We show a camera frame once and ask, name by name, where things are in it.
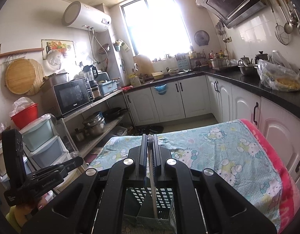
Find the silver bolt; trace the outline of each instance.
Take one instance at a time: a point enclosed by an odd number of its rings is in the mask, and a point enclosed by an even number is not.
[[[211,169],[205,169],[203,171],[204,175],[207,175],[207,176],[212,176],[214,174],[213,170]]]
[[[166,160],[166,162],[169,165],[176,165],[176,163],[177,163],[175,159],[168,159],[168,160]]]
[[[134,162],[133,159],[124,159],[124,164],[125,165],[131,165]]]
[[[96,169],[94,169],[94,168],[90,168],[90,169],[88,169],[87,171],[86,171],[86,175],[87,176],[93,176],[93,175],[95,175],[96,174]]]

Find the red bucket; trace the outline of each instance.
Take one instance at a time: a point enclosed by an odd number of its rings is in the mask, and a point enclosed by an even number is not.
[[[24,128],[26,125],[38,118],[37,105],[38,104],[31,105],[30,107],[25,108],[24,110],[11,117],[14,124],[19,129]]]

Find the blender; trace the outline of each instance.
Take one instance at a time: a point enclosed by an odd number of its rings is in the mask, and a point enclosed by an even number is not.
[[[83,67],[83,72],[84,72],[85,77],[87,77],[89,80],[90,88],[93,92],[94,99],[100,97],[101,93],[99,90],[99,86],[95,80],[98,76],[97,68],[94,65],[86,65]]]

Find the wooden stick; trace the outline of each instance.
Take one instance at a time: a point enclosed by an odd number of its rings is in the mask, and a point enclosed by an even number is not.
[[[11,52],[8,52],[8,53],[0,54],[0,58],[6,57],[6,56],[9,56],[9,55],[14,55],[14,54],[24,54],[24,53],[31,53],[31,52],[40,52],[40,51],[43,51],[43,50],[44,50],[44,48],[40,47],[40,48],[29,48],[29,49],[22,49],[22,50],[17,50],[17,51],[11,51]]]

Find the picture frame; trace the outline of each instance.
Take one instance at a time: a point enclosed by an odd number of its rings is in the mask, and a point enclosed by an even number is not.
[[[64,57],[76,57],[74,41],[72,40],[41,40],[43,50],[43,60],[47,60],[50,50],[57,50]]]

